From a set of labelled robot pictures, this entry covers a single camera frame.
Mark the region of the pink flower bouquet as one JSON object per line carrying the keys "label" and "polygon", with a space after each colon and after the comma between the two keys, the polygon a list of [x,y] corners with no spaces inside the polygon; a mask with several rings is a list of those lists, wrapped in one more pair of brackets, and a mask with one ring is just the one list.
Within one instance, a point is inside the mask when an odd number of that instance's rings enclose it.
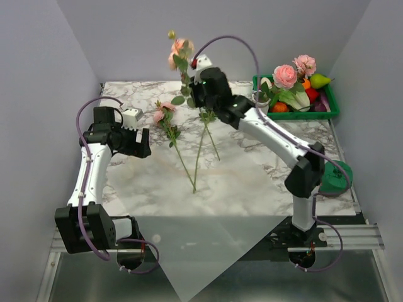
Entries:
{"label": "pink flower bouquet", "polygon": [[164,130],[167,138],[169,139],[169,148],[175,149],[187,178],[189,179],[193,189],[196,189],[195,182],[190,176],[190,173],[178,148],[178,138],[181,132],[178,130],[178,127],[173,124],[173,115],[176,111],[176,106],[170,102],[161,102],[160,100],[155,102],[155,106],[156,112],[153,115],[154,124]]}

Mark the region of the pink bud flower stem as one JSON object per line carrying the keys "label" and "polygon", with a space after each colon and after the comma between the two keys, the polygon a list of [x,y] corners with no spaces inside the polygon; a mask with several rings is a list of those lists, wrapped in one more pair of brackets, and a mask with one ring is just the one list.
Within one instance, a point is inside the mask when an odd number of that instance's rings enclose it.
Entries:
{"label": "pink bud flower stem", "polygon": [[[177,101],[173,101],[173,104],[182,105],[184,102],[186,102],[188,107],[195,109],[196,106],[191,97],[191,79],[188,74],[188,69],[191,66],[190,59],[195,51],[194,44],[187,38],[179,38],[174,30],[169,30],[167,36],[172,42],[171,53],[168,57],[168,66],[171,70],[178,71],[181,78],[179,99]],[[213,141],[212,134],[208,128],[208,124],[215,120],[215,115],[207,109],[199,108],[198,110],[199,118],[204,124],[203,131],[207,133],[215,151],[215,155],[217,156],[218,160],[220,160],[220,155],[216,148],[215,142]]]}

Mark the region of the pink rose stem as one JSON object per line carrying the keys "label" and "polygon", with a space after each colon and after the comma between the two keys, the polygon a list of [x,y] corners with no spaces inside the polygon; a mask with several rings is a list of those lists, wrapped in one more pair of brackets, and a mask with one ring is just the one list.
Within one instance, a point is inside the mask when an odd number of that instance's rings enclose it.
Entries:
{"label": "pink rose stem", "polygon": [[271,98],[271,102],[276,104],[279,101],[279,96],[282,91],[305,92],[302,85],[304,79],[312,76],[317,70],[315,58],[309,55],[299,55],[293,59],[294,66],[283,64],[275,67],[271,78],[267,77],[273,88],[271,92],[265,92]]}

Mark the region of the white wrapping paper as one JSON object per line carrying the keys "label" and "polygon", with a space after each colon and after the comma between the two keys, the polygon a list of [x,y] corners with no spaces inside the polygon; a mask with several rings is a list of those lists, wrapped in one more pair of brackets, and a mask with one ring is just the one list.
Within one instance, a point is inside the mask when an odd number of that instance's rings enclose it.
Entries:
{"label": "white wrapping paper", "polygon": [[250,251],[281,221],[270,211],[266,174],[234,145],[203,164],[193,187],[174,154],[155,146],[147,159],[130,158],[107,178],[181,301],[189,301]]}

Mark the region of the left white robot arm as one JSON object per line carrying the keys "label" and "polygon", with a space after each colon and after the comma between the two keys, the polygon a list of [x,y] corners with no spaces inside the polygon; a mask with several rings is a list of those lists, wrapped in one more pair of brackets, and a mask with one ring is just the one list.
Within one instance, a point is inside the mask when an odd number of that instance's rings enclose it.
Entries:
{"label": "left white robot arm", "polygon": [[93,123],[82,135],[81,166],[72,196],[55,211],[55,222],[68,253],[115,249],[117,242],[134,248],[140,239],[136,219],[111,216],[102,205],[107,167],[115,154],[144,159],[151,155],[149,130],[139,131],[141,109],[119,112],[95,107]]}

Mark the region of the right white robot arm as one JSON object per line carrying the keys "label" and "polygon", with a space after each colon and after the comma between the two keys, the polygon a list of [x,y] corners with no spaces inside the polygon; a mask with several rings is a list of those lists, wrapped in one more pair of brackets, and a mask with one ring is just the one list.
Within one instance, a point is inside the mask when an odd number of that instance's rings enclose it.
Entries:
{"label": "right white robot arm", "polygon": [[256,104],[232,93],[226,75],[218,67],[203,67],[191,78],[191,95],[198,108],[213,111],[217,118],[252,136],[269,148],[291,169],[285,187],[293,197],[291,242],[299,247],[312,240],[313,196],[324,173],[324,147],[309,144],[263,116]]}

